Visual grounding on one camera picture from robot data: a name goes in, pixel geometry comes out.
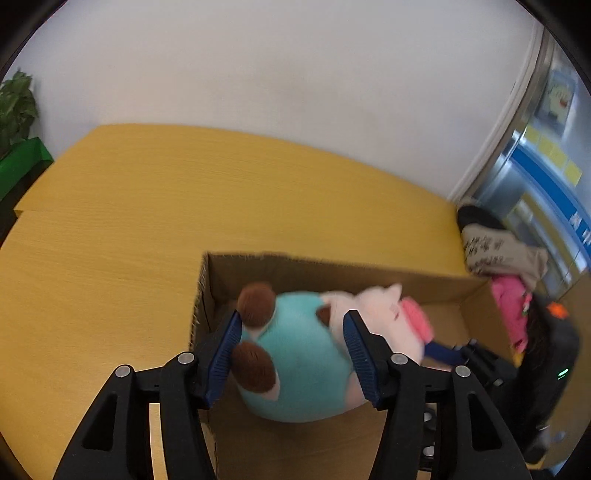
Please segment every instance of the wooden table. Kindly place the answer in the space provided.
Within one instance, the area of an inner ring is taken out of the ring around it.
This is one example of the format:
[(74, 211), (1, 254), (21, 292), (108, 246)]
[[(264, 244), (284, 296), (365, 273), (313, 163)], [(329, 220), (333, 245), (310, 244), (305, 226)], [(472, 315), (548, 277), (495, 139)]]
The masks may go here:
[(156, 367), (187, 348), (204, 252), (466, 275), (443, 199), (338, 155), (215, 129), (100, 127), (17, 211), (0, 249), (0, 432), (34, 480), (53, 476), (117, 365)]

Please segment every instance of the stuffed animal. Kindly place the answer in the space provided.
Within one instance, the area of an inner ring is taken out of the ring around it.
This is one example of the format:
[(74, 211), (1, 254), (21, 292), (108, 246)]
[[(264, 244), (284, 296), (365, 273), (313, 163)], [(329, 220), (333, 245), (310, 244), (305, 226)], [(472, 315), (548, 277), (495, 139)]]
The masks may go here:
[(518, 353), (527, 346), (527, 319), (531, 293), (517, 275), (499, 275), (492, 278), (492, 295), (501, 311), (509, 340)]
[(400, 300), (401, 286), (345, 292), (275, 295), (267, 283), (244, 287), (236, 309), (242, 339), (232, 373), (250, 410), (263, 418), (306, 422), (338, 415), (365, 402), (343, 338), (343, 317), (358, 310), (393, 352), (420, 363), (433, 338), (421, 307)]

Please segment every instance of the orange sticker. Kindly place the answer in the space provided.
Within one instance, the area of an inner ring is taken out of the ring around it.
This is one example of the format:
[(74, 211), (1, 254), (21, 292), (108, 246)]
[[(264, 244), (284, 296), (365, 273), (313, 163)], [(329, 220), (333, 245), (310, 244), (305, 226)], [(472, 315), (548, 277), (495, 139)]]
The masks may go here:
[(564, 305), (560, 303), (556, 303), (553, 301), (550, 305), (548, 305), (548, 311), (556, 318), (560, 320), (564, 320), (568, 318), (569, 311), (564, 308)]

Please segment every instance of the green planter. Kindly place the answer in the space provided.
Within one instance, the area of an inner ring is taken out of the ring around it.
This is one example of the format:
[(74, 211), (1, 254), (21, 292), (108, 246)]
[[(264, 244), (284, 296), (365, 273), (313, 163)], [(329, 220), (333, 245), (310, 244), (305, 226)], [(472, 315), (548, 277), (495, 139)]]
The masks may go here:
[(0, 160), (0, 202), (39, 162), (53, 162), (53, 158), (38, 138), (19, 143)]

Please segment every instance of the green plant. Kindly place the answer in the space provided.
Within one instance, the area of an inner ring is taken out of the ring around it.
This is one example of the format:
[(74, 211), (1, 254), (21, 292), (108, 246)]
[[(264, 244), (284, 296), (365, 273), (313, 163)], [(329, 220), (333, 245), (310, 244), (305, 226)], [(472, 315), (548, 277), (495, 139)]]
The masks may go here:
[(31, 125), (38, 117), (30, 89), (32, 79), (19, 70), (0, 87), (0, 160), (14, 145), (29, 138)]

